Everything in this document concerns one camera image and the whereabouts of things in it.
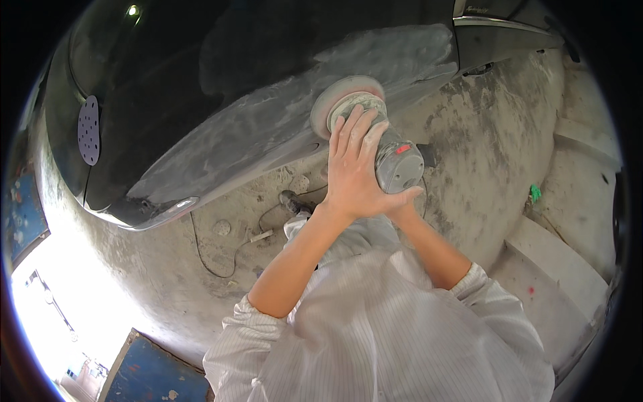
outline sanding disc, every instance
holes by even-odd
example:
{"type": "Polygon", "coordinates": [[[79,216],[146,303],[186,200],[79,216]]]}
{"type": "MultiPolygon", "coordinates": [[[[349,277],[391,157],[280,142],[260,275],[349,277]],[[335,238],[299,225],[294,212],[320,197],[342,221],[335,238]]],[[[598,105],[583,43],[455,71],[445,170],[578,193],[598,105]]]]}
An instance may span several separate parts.
{"type": "Polygon", "coordinates": [[[225,219],[221,219],[219,222],[215,223],[214,227],[212,228],[214,233],[221,236],[225,236],[230,233],[230,229],[230,222],[225,219]]]}
{"type": "Polygon", "coordinates": [[[354,75],[343,78],[329,86],[317,98],[311,109],[311,127],[318,136],[329,140],[331,132],[327,127],[328,115],[335,105],[347,95],[355,92],[368,92],[381,100],[384,98],[384,88],[376,79],[366,75],[354,75]]]}
{"type": "Polygon", "coordinates": [[[304,175],[297,175],[293,177],[288,189],[295,194],[302,194],[308,191],[311,181],[304,175]]]}
{"type": "Polygon", "coordinates": [[[96,165],[100,155],[98,133],[98,100],[94,95],[87,98],[78,113],[78,150],[90,166],[96,165]]]}

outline red switch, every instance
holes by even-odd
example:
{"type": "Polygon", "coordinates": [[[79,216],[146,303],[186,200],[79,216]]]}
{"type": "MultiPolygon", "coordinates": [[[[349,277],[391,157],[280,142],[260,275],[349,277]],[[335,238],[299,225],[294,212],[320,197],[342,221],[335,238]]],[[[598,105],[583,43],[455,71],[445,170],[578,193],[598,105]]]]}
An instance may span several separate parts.
{"type": "Polygon", "coordinates": [[[407,151],[408,149],[411,149],[411,145],[408,145],[408,144],[402,145],[401,147],[395,150],[395,153],[400,155],[402,152],[407,151]]]}

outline purple sanding disc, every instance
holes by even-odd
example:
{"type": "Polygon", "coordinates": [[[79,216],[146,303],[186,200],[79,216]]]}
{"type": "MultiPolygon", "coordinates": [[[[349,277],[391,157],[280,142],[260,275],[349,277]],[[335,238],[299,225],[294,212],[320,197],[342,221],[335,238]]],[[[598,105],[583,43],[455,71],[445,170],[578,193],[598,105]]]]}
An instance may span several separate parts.
{"type": "Polygon", "coordinates": [[[94,95],[87,98],[78,114],[78,149],[88,165],[96,165],[100,154],[98,136],[98,100],[94,95]]]}

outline shoe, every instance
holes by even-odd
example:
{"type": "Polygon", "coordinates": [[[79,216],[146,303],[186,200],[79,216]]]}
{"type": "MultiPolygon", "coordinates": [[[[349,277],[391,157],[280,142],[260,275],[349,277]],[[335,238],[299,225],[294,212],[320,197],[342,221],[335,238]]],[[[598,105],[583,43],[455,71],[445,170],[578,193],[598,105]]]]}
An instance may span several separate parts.
{"type": "Polygon", "coordinates": [[[284,190],[279,193],[279,202],[284,205],[290,212],[299,214],[300,212],[308,212],[312,214],[313,208],[302,202],[301,199],[293,191],[284,190]]]}

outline hand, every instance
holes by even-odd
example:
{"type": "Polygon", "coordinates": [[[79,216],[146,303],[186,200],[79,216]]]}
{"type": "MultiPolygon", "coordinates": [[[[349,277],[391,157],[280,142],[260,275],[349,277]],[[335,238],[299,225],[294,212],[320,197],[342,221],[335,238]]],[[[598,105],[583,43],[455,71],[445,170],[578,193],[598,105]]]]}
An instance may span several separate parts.
{"type": "Polygon", "coordinates": [[[357,105],[348,120],[337,119],[331,133],[328,194],[323,204],[348,224],[360,217],[399,208],[422,193],[422,188],[417,186],[398,194],[386,194],[379,188],[375,178],[375,156],[388,122],[379,122],[369,130],[376,116],[376,109],[364,113],[363,106],[357,105]]]}
{"type": "Polygon", "coordinates": [[[412,219],[421,218],[415,210],[415,205],[413,205],[413,203],[408,203],[400,206],[399,208],[388,211],[386,216],[395,223],[398,228],[402,228],[404,223],[407,223],[412,219]]]}

